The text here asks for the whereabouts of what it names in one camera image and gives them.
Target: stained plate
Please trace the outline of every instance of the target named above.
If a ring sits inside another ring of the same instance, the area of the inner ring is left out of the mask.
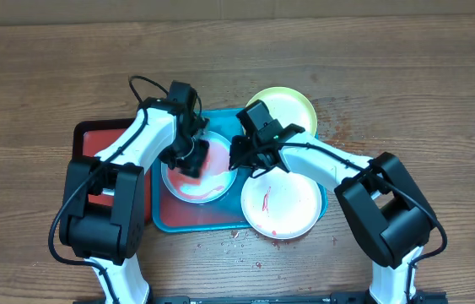
[[[302,236],[318,221],[321,212],[318,184],[278,168],[256,179],[249,177],[240,202],[254,229],[279,240]]]
[[[262,100],[267,105],[269,113],[278,119],[282,128],[295,123],[312,135],[316,135],[318,119],[314,106],[300,92],[284,87],[264,89],[252,97],[246,106],[256,100]]]
[[[209,142],[209,150],[200,178],[184,176],[179,173],[179,169],[170,170],[165,163],[160,167],[162,180],[168,190],[188,203],[204,204],[220,198],[237,176],[237,170],[228,171],[229,140],[213,131],[207,131],[202,139]]]

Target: wooden table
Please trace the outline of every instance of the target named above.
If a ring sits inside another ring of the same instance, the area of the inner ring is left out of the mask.
[[[101,295],[93,271],[55,262],[46,238],[74,126],[134,117],[127,77],[136,73],[190,82],[206,108],[288,86],[312,100],[322,140],[398,155],[450,241],[419,265],[418,288],[475,302],[475,16],[425,16],[0,28],[0,303]],[[138,253],[143,276],[159,296],[364,290],[371,262],[329,199],[298,242],[150,225]],[[425,250],[439,243],[434,231]]]

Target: wooden surface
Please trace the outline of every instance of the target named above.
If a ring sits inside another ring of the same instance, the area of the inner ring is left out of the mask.
[[[435,16],[0,28],[0,303],[100,296],[91,269],[51,258],[47,231],[74,126],[134,117],[135,73],[190,82],[206,108],[292,87],[312,100],[322,140],[398,155],[450,240],[419,265],[418,288],[475,302],[475,16]],[[370,260],[329,198],[311,233],[288,244],[248,230],[233,239],[150,225],[138,253],[143,276],[159,296],[364,290]],[[434,231],[425,250],[439,240]]]

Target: blue tray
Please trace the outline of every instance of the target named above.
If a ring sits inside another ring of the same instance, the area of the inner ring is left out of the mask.
[[[221,134],[231,142],[235,135],[243,134],[240,122],[235,116],[241,110],[211,110],[204,111],[203,115],[210,118],[209,130]],[[251,227],[240,206],[241,189],[250,175],[250,170],[239,169],[228,192],[205,204],[190,204],[171,194],[162,182],[158,159],[151,166],[151,172],[153,222],[162,231],[190,232]],[[321,193],[321,218],[327,211],[327,194],[324,187],[318,186]]]

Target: yellow-green plate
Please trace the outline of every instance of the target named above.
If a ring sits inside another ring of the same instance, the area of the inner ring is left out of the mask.
[[[300,92],[285,88],[272,87],[264,89],[252,97],[246,106],[256,100],[263,100],[269,109],[269,113],[278,119],[282,128],[290,123],[299,125],[312,135],[316,135],[318,119],[314,107]]]

